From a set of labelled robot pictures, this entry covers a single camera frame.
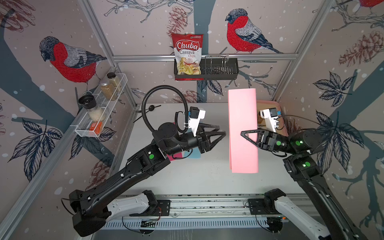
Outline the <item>light pink paper sheet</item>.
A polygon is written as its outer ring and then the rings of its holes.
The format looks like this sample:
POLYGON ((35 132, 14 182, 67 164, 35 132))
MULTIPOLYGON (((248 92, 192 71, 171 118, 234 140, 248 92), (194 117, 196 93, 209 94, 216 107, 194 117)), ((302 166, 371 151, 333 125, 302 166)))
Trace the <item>light pink paper sheet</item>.
POLYGON ((258 148, 252 143, 258 129, 256 89, 233 89, 228 92, 229 154, 233 173, 259 172, 258 148))

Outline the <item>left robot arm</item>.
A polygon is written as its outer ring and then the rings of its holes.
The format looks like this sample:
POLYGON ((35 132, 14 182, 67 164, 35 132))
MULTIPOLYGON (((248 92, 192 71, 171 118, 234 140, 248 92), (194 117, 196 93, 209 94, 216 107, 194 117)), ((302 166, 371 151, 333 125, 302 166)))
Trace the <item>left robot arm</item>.
POLYGON ((169 157, 198 148, 211 151, 225 136, 219 126, 199 124, 197 132, 179 134, 174 123, 164 123, 152 132, 152 142, 128 159, 126 166, 103 183, 69 195, 75 231, 86 237, 100 230, 117 213, 111 205, 126 190, 148 179, 170 164, 169 157))

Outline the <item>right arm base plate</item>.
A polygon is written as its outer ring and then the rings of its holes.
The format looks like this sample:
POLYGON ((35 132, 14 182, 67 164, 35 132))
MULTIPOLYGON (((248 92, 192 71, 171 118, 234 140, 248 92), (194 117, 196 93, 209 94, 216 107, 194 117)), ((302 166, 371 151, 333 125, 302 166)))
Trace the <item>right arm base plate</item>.
POLYGON ((275 201, 270 199, 248 199, 251 215, 283 215, 277 211, 275 201))

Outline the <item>magenta paper sheet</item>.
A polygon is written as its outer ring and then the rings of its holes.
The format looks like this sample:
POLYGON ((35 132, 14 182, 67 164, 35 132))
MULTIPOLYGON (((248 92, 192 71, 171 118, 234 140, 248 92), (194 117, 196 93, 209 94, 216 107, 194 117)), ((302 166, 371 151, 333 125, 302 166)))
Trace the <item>magenta paper sheet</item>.
POLYGON ((175 122, 167 123, 166 134, 167 155, 171 161, 181 159, 183 156, 183 146, 180 144, 182 140, 180 139, 180 132, 175 122))

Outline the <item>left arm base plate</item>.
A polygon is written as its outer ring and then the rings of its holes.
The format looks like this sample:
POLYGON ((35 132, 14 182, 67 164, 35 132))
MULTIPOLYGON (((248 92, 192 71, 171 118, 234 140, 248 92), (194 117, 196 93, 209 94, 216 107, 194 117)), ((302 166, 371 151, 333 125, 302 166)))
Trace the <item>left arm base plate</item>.
POLYGON ((171 208, 170 200, 157 200, 157 203, 151 203, 147 210, 143 212, 144 216, 169 216, 171 208))

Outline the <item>light blue paper sheet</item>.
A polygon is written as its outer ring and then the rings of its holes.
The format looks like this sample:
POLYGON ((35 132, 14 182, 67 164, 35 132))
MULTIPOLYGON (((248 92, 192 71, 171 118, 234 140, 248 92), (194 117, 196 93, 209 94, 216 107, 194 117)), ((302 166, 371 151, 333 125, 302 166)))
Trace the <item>light blue paper sheet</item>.
POLYGON ((194 148, 188 151, 183 152, 183 158, 186 159, 200 159, 201 153, 198 148, 194 148))

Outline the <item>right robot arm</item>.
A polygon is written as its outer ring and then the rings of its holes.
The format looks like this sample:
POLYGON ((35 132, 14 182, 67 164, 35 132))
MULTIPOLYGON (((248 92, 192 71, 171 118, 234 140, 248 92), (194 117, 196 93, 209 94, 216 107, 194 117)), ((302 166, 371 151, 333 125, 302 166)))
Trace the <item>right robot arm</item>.
POLYGON ((316 129, 300 130, 288 137, 265 130, 242 131, 241 136, 261 150, 281 153, 290 177, 307 194, 324 221, 322 224, 297 207, 280 189, 265 192, 262 200, 249 199, 251 214, 281 214, 310 240, 365 240, 329 188, 312 154, 326 148, 316 129))

